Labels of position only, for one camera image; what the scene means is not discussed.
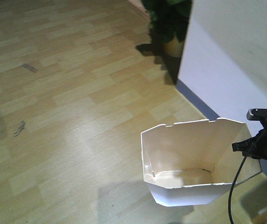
baseboard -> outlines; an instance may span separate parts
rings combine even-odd
[[[219,115],[214,112],[203,100],[201,100],[189,87],[180,79],[177,81],[176,88],[181,92],[207,119],[216,120]]]

potted plant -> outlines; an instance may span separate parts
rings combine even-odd
[[[149,12],[152,29],[163,42],[165,52],[181,57],[192,0],[141,0]]]

laminate floor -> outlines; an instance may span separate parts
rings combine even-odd
[[[143,182],[140,133],[204,118],[149,41],[125,0],[0,0],[0,224],[229,223],[227,194],[166,208]],[[236,188],[236,223],[265,191]]]

green leaves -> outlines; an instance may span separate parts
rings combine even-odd
[[[141,0],[148,10],[153,30],[163,42],[174,35],[183,41],[188,26],[192,0]]]
[[[175,4],[178,4],[178,3],[181,3],[181,2],[184,2],[184,1],[188,1],[188,0],[166,0],[166,2],[172,6],[172,5],[175,5]]]

black cable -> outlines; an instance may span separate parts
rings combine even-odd
[[[232,213],[231,213],[231,199],[232,199],[232,193],[233,193],[233,189],[234,189],[234,186],[236,184],[236,181],[237,181],[237,178],[239,176],[239,173],[248,157],[248,155],[251,153],[252,149],[256,146],[257,142],[263,137],[266,135],[266,131],[263,131],[259,136],[258,138],[256,139],[256,141],[249,147],[248,151],[246,152],[246,154],[244,155],[244,159],[242,160],[239,168],[238,168],[238,171],[235,175],[235,178],[233,180],[233,183],[231,185],[231,189],[230,189],[230,192],[229,192],[229,197],[228,197],[228,215],[229,215],[229,219],[230,219],[230,223],[231,224],[234,224],[233,222],[233,219],[232,219]]]

